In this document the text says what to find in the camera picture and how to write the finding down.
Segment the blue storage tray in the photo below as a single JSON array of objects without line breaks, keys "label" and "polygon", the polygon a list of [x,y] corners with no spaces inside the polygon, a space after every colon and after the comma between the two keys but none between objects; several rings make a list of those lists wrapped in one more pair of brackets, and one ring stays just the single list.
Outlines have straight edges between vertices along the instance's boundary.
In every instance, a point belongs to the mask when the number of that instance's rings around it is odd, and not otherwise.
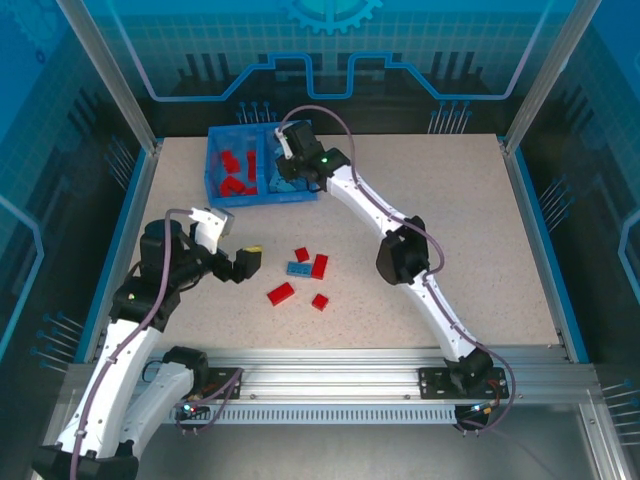
[{"label": "blue storage tray", "polygon": [[[276,190],[278,176],[276,159],[279,157],[280,144],[274,138],[273,132],[277,126],[278,123],[274,122],[209,128],[204,183],[209,204],[212,207],[246,207],[317,199],[317,194],[310,192],[303,180],[291,182],[288,188],[292,191]],[[233,176],[243,182],[247,188],[257,187],[257,195],[232,194],[230,197],[220,195],[219,185],[227,176],[222,164],[222,152],[225,150],[230,150],[240,163],[241,172]],[[256,152],[256,183],[248,181],[247,153],[250,151]]]}]

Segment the blue enclosure wall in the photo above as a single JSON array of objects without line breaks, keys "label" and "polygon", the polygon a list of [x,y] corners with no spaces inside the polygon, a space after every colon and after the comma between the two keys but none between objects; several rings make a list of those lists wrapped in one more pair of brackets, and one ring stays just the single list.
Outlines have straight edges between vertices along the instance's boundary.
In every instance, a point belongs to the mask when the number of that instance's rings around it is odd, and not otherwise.
[{"label": "blue enclosure wall", "polygon": [[605,384],[640,381],[638,18],[635,0],[602,2],[522,145]]},{"label": "blue enclosure wall", "polygon": [[76,346],[43,316],[84,323],[140,146],[55,2],[0,1],[0,65],[0,478],[13,479]]},{"label": "blue enclosure wall", "polygon": [[[360,133],[426,132],[440,101],[446,111],[452,101],[459,110],[470,101],[468,131],[504,133],[573,4],[92,0],[88,7],[156,134],[169,136],[244,122],[239,103],[251,101],[269,102],[276,114],[322,103]],[[332,128],[322,117],[314,125]]]}]

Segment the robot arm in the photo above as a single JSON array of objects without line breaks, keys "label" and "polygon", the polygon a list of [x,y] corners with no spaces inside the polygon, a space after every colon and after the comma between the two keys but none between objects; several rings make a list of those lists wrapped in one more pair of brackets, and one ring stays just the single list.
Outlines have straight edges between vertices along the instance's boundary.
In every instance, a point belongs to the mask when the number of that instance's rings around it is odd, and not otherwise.
[{"label": "robot arm", "polygon": [[[156,300],[164,263],[164,220],[151,222],[140,239],[140,275],[128,277],[114,295],[105,344],[78,408],[55,445],[36,451],[32,466],[45,480],[68,479],[76,436],[82,435],[78,479],[134,479],[149,439],[181,399],[208,384],[207,357],[197,350],[174,347],[163,358],[154,381],[127,409],[147,358],[160,340],[169,316],[180,303],[180,292],[207,273],[221,281],[240,283],[259,269],[261,250],[238,250],[234,262],[218,249],[233,216],[222,210],[192,210],[195,220],[187,237],[178,222],[171,225],[169,284],[148,328],[142,330],[113,362],[110,356],[140,324]],[[107,370],[80,429],[81,412],[91,387]]]},{"label": "robot arm", "polygon": [[[462,325],[434,276],[426,275],[429,272],[426,237],[394,220],[404,219],[424,230],[422,219],[398,212],[359,176],[356,185],[350,160],[335,148],[325,151],[307,122],[289,124],[282,131],[276,129],[275,136],[284,152],[276,162],[282,177],[287,181],[302,177],[318,184],[373,230],[381,242],[376,259],[378,272],[391,285],[399,285],[417,305],[440,344],[451,380],[460,392],[466,394],[474,388],[493,367],[493,361],[488,353],[468,341],[476,339]],[[363,188],[378,206],[363,194]]]}]

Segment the enclosure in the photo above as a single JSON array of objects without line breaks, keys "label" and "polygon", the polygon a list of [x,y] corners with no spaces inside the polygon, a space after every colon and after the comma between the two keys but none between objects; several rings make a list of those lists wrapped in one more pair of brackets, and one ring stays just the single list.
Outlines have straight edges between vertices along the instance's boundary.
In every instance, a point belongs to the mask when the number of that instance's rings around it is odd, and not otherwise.
[{"label": "enclosure", "polygon": [[[138,478],[637,477],[640,4],[0,6],[1,478],[39,478],[31,458],[80,402],[145,226],[211,206],[235,216],[220,248],[261,245],[262,266],[184,292],[149,361],[201,349],[244,368],[241,390],[198,437],[167,412]],[[334,196],[283,186],[272,132],[309,104],[424,219],[442,292],[513,368],[497,434],[463,437],[449,420],[469,402],[422,395],[439,338],[376,272],[379,239]],[[294,118],[349,155],[330,116]],[[233,155],[243,186],[225,191]],[[286,274],[300,247],[328,255],[323,280]]]}]

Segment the beige work surface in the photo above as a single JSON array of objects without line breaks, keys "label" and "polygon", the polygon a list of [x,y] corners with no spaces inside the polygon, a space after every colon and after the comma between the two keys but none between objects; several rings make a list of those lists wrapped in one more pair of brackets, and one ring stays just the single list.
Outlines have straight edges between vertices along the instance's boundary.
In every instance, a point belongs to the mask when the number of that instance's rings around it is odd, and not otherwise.
[{"label": "beige work surface", "polygon": [[[322,141],[348,152],[345,137]],[[164,141],[142,226],[171,207],[208,206],[206,143]],[[420,215],[440,241],[446,267],[438,283],[467,328],[493,345],[558,342],[495,136],[361,135],[356,147],[367,182],[404,214]],[[336,199],[321,194],[316,202],[232,212],[235,224],[220,248],[233,257],[260,244],[262,268],[240,285],[209,275],[185,292],[159,348],[437,346],[412,301],[377,273],[376,237]],[[329,256],[324,280],[286,275],[303,246]],[[435,265],[432,248],[430,255]],[[274,308],[266,294],[286,281],[295,295]],[[311,306],[317,293],[330,299],[324,312]]]}]

